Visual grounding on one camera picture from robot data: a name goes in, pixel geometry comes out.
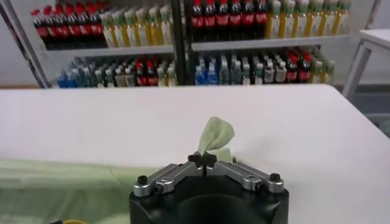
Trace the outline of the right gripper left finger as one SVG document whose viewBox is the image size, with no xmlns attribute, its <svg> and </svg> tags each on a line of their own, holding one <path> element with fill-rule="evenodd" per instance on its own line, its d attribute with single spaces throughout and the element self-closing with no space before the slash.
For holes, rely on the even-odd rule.
<svg viewBox="0 0 390 224">
<path fill-rule="evenodd" d="M 153 192 L 167 194 L 174 191 L 186 177 L 202 176 L 202 156 L 195 153 L 188 156 L 188 161 L 183 164 L 169 164 L 150 176 L 141 175 L 133 186 L 133 194 L 136 197 L 148 197 Z"/>
</svg>

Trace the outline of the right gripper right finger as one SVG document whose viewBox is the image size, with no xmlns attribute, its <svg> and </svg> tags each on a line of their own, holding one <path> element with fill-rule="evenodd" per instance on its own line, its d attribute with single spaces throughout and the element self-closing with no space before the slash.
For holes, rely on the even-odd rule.
<svg viewBox="0 0 390 224">
<path fill-rule="evenodd" d="M 202 159 L 208 176 L 227 176 L 247 191 L 256 192 L 264 187 L 270 193 L 281 194 L 285 190 L 284 181 L 278 173 L 264 173 L 241 162 L 219 161 L 216 155 L 209 153 L 205 153 Z"/>
</svg>

